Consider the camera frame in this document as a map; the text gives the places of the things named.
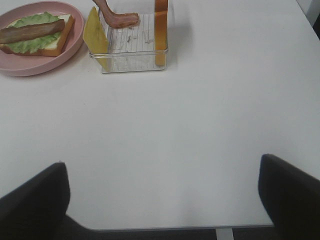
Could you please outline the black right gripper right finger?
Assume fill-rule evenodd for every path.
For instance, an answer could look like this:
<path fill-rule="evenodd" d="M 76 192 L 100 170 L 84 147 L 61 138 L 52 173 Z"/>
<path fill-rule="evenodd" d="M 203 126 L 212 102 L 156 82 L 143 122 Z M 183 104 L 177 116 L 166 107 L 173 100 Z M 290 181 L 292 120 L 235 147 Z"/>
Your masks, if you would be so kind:
<path fill-rule="evenodd" d="M 284 240 L 320 238 L 320 181 L 273 155 L 261 157 L 258 194 Z"/>

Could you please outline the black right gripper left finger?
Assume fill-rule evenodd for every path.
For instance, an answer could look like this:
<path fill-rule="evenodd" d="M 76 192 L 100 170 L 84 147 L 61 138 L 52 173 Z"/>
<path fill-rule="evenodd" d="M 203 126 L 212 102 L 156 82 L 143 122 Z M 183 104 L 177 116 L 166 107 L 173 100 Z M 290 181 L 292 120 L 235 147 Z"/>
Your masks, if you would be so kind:
<path fill-rule="evenodd" d="M 67 216 L 71 190 L 66 165 L 54 163 L 0 199 L 2 240 L 86 240 Z"/>

